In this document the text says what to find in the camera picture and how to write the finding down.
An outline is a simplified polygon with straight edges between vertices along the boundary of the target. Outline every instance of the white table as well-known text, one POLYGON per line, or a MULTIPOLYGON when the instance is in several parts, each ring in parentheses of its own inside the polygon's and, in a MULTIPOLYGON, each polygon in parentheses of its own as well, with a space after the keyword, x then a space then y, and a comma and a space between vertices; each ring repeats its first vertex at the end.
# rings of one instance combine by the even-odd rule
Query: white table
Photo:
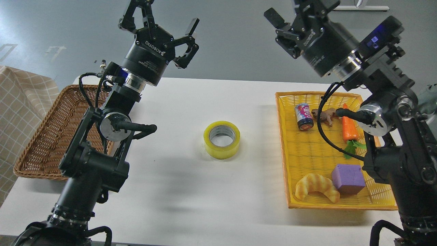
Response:
MULTIPOLYGON (((95 206, 90 228, 109 226, 113 242, 168 246, 364 246, 376 221, 401 226, 397 211, 287 208, 274 94, 327 87, 179 78, 147 86, 131 116, 158 130, 133 141, 129 178, 120 193, 95 206), (240 149, 227 160, 210 157, 203 147, 203 131, 217 120, 241 132, 240 149)), ((62 186, 18 178, 0 209, 0 234, 18 235, 30 222, 45 220, 62 186)), ((383 230, 380 245, 392 246, 395 237, 383 230)), ((104 241, 104 234, 92 239, 104 241)))

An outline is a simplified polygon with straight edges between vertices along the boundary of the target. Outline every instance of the wicker basket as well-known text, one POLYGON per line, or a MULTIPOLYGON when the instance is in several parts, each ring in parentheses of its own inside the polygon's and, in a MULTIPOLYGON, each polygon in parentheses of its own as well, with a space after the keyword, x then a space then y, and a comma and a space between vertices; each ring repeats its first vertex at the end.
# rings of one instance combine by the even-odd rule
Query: wicker basket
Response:
MULTIPOLYGON (((93 102, 97 86, 84 85, 83 88, 93 102)), ((107 96, 107 92, 100 92, 99 106, 104 103, 107 96)), ((61 175, 59 162, 87 109, 88 104, 79 86, 65 87, 15 164, 15 175, 26 178, 67 180, 67 177, 61 175)), ((95 125, 89 131, 87 139, 97 151, 103 152, 103 145, 95 125)), ((113 142, 108 142, 108 153, 111 152, 113 145, 113 142)))
MULTIPOLYGON (((320 136, 316 122, 309 131, 300 131, 297 126, 295 105, 306 102, 310 109, 318 108, 324 92, 298 91, 277 92, 276 103, 282 146, 282 161, 284 168, 285 193, 289 208, 323 208, 342 210, 397 210, 390 185, 375 183, 363 171, 366 188, 357 195, 340 197, 336 204, 331 203, 321 193, 310 193, 303 201, 294 196, 296 183, 308 173, 318 173, 329 179, 337 164, 360 164, 363 162, 351 158, 346 160, 343 154, 329 146, 320 136)), ((346 103, 350 110, 356 111, 362 103, 360 95, 351 93, 334 93, 325 104, 328 108, 341 108, 346 103)), ((359 142, 364 142, 364 133, 359 130, 359 142)), ((342 123, 334 119, 333 126, 322 124, 326 136, 340 148, 346 144, 342 137, 342 123)), ((365 150, 358 148, 357 154, 364 156, 365 150)))

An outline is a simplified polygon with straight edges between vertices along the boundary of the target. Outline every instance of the brown wicker basket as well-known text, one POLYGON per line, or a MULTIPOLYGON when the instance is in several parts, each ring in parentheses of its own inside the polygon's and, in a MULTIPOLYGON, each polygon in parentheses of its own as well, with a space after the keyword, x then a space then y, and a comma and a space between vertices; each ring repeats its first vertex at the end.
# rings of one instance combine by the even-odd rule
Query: brown wicker basket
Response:
MULTIPOLYGON (((94 102, 97 85, 84 85, 83 88, 94 102)), ((108 92, 100 92, 99 106, 104 103, 108 94, 108 92)), ((26 178, 67 180, 67 177, 61 175, 59 162, 87 109, 88 104, 79 86, 65 87, 15 164, 15 175, 26 178)), ((87 139, 97 151, 103 152, 103 145, 95 125, 89 131, 87 139)), ((113 142, 108 142, 108 153, 111 152, 113 145, 113 142)))

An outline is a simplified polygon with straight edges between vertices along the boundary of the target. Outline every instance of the toy carrot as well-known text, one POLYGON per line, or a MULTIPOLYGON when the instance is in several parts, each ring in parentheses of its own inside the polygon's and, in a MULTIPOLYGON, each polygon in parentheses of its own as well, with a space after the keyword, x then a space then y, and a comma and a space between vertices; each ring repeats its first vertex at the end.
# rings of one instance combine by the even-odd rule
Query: toy carrot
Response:
MULTIPOLYGON (((343 123, 343 140, 346 143, 346 148, 344 150, 348 153, 355 154, 357 147, 365 149, 366 145, 358 142, 359 135, 358 130, 355 127, 354 120, 347 116, 343 116, 341 120, 343 123)), ((346 159, 351 158, 347 154, 343 154, 343 156, 346 159)))

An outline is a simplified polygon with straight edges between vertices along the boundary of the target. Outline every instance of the yellow plastic basket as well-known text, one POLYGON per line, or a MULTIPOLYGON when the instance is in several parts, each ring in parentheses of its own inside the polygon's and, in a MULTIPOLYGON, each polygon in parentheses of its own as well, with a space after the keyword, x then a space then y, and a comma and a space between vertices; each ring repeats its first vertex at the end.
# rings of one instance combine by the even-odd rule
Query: yellow plastic basket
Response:
MULTIPOLYGON (((360 164, 363 162, 343 157, 343 154, 329 146, 320 136, 316 121, 314 127, 308 131, 300 131, 297 125, 295 106, 306 102, 310 109, 318 108, 321 91, 277 92, 276 104, 278 112, 279 130, 282 146, 282 162, 284 168, 285 193, 289 208, 321 208, 337 210, 397 210, 392 188, 390 185, 375 183, 363 171, 366 187, 357 195, 340 196, 340 201, 333 204, 327 197, 319 192, 310 193, 304 200, 295 197, 296 183, 308 173, 318 173, 329 179, 331 172, 337 164, 360 164)), ((351 93, 334 93, 323 107, 341 108, 343 104, 350 110, 356 111, 363 102, 360 95, 351 93)), ((364 133, 359 131, 359 142, 365 143, 364 133)), ((333 120, 333 126, 328 127, 322 123, 326 136, 340 148, 346 144, 342 136, 342 123, 339 119, 333 120)), ((357 154, 364 156, 365 150, 357 148, 357 154)))

